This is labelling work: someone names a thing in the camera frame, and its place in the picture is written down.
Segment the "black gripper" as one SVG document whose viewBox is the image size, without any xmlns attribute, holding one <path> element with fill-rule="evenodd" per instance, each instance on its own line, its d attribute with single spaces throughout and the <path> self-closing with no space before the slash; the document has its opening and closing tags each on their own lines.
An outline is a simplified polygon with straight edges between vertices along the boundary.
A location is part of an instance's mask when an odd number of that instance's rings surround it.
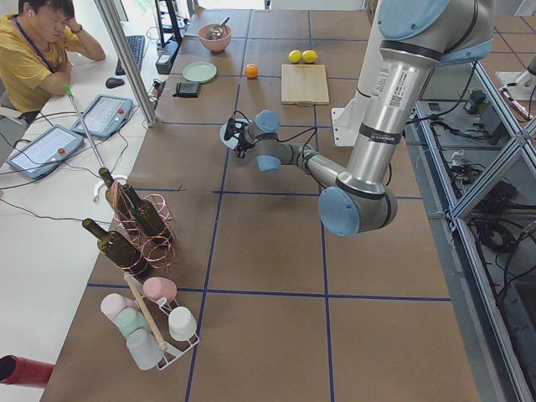
<svg viewBox="0 0 536 402">
<path fill-rule="evenodd" d="M 240 135 L 235 150 L 236 157 L 244 159 L 247 151 L 251 148 L 252 144 L 243 135 Z"/>
</svg>

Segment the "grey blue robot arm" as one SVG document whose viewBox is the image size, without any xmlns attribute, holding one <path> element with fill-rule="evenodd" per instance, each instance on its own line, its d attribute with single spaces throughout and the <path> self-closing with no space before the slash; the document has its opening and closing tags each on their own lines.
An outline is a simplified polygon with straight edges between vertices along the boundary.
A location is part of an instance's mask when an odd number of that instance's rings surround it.
<svg viewBox="0 0 536 402">
<path fill-rule="evenodd" d="M 306 144 L 277 136 L 278 115 L 261 111 L 252 121 L 222 126 L 223 144 L 243 157 L 256 149 L 260 171 L 295 165 L 324 186 L 318 199 L 323 226 L 352 236 L 381 229 L 397 214 L 384 184 L 390 160 L 432 69 L 485 57 L 492 48 L 494 1 L 383 1 L 376 9 L 382 57 L 353 151 L 343 167 Z"/>
</svg>

